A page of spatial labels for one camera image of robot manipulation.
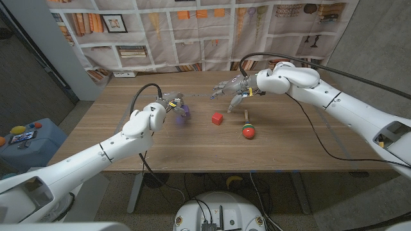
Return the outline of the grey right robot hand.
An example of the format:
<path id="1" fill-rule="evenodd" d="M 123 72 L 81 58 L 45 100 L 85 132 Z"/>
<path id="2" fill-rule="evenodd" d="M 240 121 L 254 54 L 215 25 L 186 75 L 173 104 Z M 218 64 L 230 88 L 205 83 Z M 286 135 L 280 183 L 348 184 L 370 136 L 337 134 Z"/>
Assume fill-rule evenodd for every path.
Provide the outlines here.
<path id="1" fill-rule="evenodd" d="M 230 80 L 221 81 L 218 85 L 214 86 L 213 90 L 211 99 L 223 95 L 233 96 L 227 109 L 227 112 L 230 113 L 234 107 L 242 102 L 243 98 L 256 94 L 259 88 L 255 76 L 244 77 L 239 74 Z"/>

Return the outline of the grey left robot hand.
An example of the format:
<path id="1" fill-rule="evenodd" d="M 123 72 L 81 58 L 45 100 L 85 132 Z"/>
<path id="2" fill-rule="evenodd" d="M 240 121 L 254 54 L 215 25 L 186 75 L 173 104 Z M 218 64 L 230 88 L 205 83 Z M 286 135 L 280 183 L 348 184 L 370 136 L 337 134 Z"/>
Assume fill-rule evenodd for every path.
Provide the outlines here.
<path id="1" fill-rule="evenodd" d="M 187 117 L 189 109 L 188 106 L 185 105 L 183 97 L 183 93 L 169 92 L 164 93 L 160 98 L 157 98 L 157 102 L 160 103 L 167 112 L 173 111 L 182 117 Z"/>

